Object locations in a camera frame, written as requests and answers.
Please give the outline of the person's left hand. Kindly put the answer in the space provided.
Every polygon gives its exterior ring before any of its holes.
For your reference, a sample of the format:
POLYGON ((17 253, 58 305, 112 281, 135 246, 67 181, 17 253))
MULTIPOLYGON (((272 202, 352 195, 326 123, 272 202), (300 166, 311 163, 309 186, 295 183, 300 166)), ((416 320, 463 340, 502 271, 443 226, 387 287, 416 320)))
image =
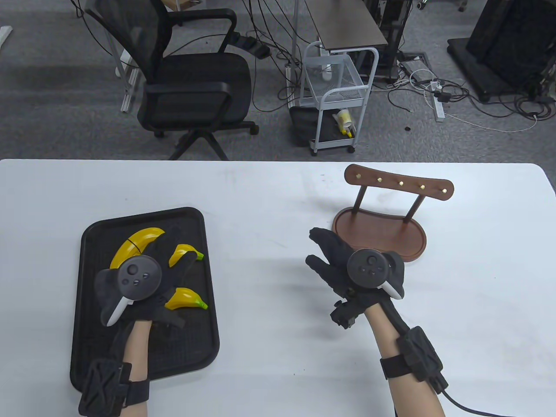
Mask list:
POLYGON ((127 324, 132 321, 153 321, 177 328, 185 327, 186 322, 179 313, 165 307, 180 286, 183 276, 197 260, 196 252, 187 252, 173 267, 169 266, 169 259, 181 244, 181 234, 178 227, 169 229, 147 246, 143 255, 153 258, 159 264, 161 282, 150 297, 127 306, 120 317, 121 322, 127 324))

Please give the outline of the person's right hand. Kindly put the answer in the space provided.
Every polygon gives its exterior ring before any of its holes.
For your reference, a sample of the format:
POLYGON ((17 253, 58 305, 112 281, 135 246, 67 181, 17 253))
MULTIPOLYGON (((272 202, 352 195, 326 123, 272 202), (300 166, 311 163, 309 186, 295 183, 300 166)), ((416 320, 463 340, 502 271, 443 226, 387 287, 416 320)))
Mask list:
POLYGON ((404 298, 405 266, 399 254, 368 248, 355 250, 324 228, 312 228, 308 236, 321 248, 326 261, 309 255, 306 264, 340 298, 361 311, 391 298, 404 298))

